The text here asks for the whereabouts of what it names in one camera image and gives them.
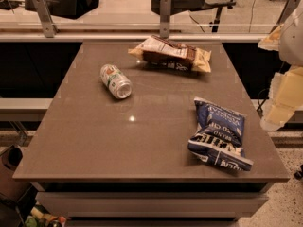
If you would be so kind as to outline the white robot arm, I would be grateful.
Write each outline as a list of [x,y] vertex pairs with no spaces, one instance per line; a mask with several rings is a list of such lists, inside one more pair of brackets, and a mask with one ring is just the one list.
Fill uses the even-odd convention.
[[303,4],[299,2],[290,15],[258,43],[265,50],[275,50],[283,62],[291,65],[284,74],[275,73],[265,102],[261,127],[266,131],[282,128],[303,105]]

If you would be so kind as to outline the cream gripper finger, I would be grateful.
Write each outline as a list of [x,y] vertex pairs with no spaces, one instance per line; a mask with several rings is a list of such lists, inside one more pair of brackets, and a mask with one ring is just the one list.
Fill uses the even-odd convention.
[[258,43],[258,48],[268,51],[278,51],[282,28],[283,25],[280,25],[277,28],[275,28],[269,35],[267,35],[264,39],[262,39]]
[[303,67],[292,66],[286,73],[275,73],[269,99],[264,103],[261,127],[266,131],[282,128],[303,105]]

